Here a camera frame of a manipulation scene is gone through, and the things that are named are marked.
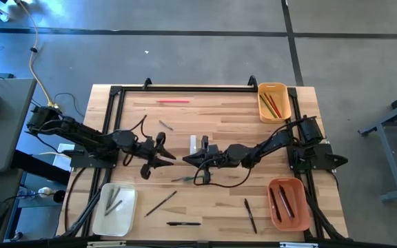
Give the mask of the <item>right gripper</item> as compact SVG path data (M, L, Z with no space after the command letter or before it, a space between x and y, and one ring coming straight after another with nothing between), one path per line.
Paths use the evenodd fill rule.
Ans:
M201 140L201 152L196 152L183 157L184 162L203 170L203 184L209 185L211 181L210 165L223 159L223 153L217 145L210 145L208 136L203 136Z

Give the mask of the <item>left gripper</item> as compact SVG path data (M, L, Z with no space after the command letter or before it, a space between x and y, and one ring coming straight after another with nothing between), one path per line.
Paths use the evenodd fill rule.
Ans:
M156 169L158 167L171 166L174 164L157 157L157 155L160 154L163 157L176 160L176 157L164 148L165 138L165 133L159 132L155 141L152 138L148 138L144 143L141 143L140 147L137 149L136 156L147 161L147 163L143 164L140 171L143 179L148 179L150 177L151 168Z

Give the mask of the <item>green pen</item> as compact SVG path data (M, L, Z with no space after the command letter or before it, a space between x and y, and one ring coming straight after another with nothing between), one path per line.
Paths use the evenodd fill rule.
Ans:
M204 180L204 176L203 175L202 176L197 176L197 179L198 178L202 178ZM175 179L171 180L170 182L178 182L178 181L187 182L187 181L191 181L191 180L194 180L193 176L184 176L184 177L180 177L180 178L175 178Z

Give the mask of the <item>black pencil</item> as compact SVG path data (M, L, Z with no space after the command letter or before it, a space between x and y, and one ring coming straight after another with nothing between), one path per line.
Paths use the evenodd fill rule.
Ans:
M166 203L169 199L171 199L175 194L177 194L177 191L172 192L169 196L167 196L165 199L163 199L160 203L158 203L155 207L153 207L151 210L149 210L148 213L144 215L144 218L152 214L154 211L156 211L161 205Z

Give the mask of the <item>green pencil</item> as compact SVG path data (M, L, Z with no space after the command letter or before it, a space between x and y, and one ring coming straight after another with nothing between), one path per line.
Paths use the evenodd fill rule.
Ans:
M263 95L261 95L261 94L259 95L259 97L260 97L261 101L265 104L266 108L270 111L271 115L272 115L274 118L277 118L277 115L276 115L274 109L273 109L272 106L269 104L269 102L267 101L267 99L266 99Z

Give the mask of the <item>short red pencil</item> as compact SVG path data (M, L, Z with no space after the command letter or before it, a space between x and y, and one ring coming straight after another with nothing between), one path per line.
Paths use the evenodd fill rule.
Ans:
M272 109L272 111L274 113L274 116L276 118L278 118L279 117L278 110L275 108L275 105L273 104L273 102L272 102L271 98L269 97L269 95L266 94L266 93L263 93L263 96L266 99L266 101L268 102L269 106L271 107L271 109Z

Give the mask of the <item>brown red pencil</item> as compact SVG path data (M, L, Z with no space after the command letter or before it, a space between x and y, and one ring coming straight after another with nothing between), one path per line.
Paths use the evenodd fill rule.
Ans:
M277 106L277 104L275 103L274 99L272 98L272 95L268 94L268 96L269 96L270 101L272 102L272 105L273 105L273 107L274 107L275 112L277 113L277 116L278 116L279 118L282 118L281 113L280 113L280 111L278 110L278 106Z

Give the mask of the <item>thin black pen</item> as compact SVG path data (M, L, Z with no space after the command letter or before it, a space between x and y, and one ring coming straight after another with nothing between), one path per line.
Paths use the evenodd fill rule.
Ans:
M291 206L291 204L289 202L289 199L288 199L288 197L287 197L287 195L285 193L285 190L284 190L283 186L281 186L281 185L279 185L278 188L279 188L279 194L281 196L281 200L282 200L282 202L284 204L284 207L285 207L285 210L287 212L287 215L289 216L290 220L293 220L295 218L295 214L294 214L292 206Z

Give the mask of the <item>white plastic bin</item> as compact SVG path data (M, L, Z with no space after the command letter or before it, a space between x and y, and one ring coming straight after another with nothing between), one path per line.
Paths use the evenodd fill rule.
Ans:
M111 207L120 200L123 202L109 215L104 216L108 194L112 188L115 191L117 187L120 187L121 191ZM102 186L98 207L92 223L92 232L100 236L125 236L133 225L137 196L137 190L132 185L106 183Z

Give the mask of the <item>white paper sheet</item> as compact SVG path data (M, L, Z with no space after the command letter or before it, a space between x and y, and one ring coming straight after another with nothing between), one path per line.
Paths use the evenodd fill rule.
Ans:
M71 158L64 156L63 151L65 150L73 150L74 144L65 144L60 143L57 151L59 154L54 155L53 165L65 171L71 172L72 168L70 166Z

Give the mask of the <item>yellow plastic bin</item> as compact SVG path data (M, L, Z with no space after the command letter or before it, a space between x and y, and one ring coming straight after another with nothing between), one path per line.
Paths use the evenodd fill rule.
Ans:
M272 95L282 118L274 118L265 104L261 101L259 95L263 93ZM287 86L282 83L261 83L258 86L258 109L260 120L263 123L283 123L292 115L290 108Z

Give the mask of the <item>orange plastic bin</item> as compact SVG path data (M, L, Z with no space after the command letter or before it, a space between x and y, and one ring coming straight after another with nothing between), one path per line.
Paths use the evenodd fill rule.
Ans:
M279 194L278 186L283 186L295 214L293 220L289 219L284 204ZM276 217L276 212L272 203L269 188L273 189L282 222ZM297 178L274 178L267 186L267 196L269 200L269 212L272 223L280 231L305 231L310 227L309 207L307 206L303 183Z

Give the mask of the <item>white plug adapter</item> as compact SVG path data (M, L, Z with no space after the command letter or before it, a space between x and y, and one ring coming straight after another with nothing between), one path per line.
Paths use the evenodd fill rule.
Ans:
M53 197L57 191L49 187L42 187L38 190L38 196L41 198Z

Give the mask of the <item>grey desk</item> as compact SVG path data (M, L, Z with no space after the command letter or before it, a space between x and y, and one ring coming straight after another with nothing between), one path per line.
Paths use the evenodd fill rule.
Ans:
M0 79L0 172L10 168L35 87L34 79Z

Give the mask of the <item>black aluminium table frame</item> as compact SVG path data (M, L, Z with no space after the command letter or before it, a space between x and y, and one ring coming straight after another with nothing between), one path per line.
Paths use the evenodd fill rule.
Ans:
M189 103L158 103L161 99L185 99ZM232 143L256 145L276 129L276 124L259 118L257 95L248 86L234 88L205 85L199 92L192 86L157 86L127 91L121 114L122 128L141 119L145 127L140 138L167 134L166 149L176 157L169 167L154 169L149 179L141 178L142 160L117 165L112 182L133 185L137 204L131 230L124 240L208 240L208 241L302 241L297 231L280 231L272 223L267 186L274 178L289 178L287 152L280 149L266 156L252 170L242 167L215 169L212 185L195 186L170 182L195 173L183 162L190 151L190 136L208 136L210 143L226 149ZM174 131L162 126L163 121ZM177 191L171 199L144 218L153 207ZM255 234L244 198L248 200L258 233ZM169 226L167 222L201 223L200 226Z

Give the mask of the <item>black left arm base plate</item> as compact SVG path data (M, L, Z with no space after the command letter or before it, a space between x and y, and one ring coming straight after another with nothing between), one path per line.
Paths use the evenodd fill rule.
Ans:
M116 166L119 151L106 153L90 153L80 145L75 145L71 155L70 166L73 168L101 168L112 169Z

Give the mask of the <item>silver metal bracket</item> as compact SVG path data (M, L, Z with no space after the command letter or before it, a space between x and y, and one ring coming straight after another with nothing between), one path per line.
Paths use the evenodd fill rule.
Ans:
M317 243L307 242L280 242L280 248L319 248Z
M86 248L121 248L126 247L126 241L120 240L102 240L88 242Z

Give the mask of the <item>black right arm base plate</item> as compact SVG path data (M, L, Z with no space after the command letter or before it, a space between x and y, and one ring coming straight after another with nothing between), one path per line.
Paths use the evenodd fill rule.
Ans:
M346 157L334 154L328 143L308 148L288 147L287 156L289 168L299 172L311 169L335 170L348 162Z

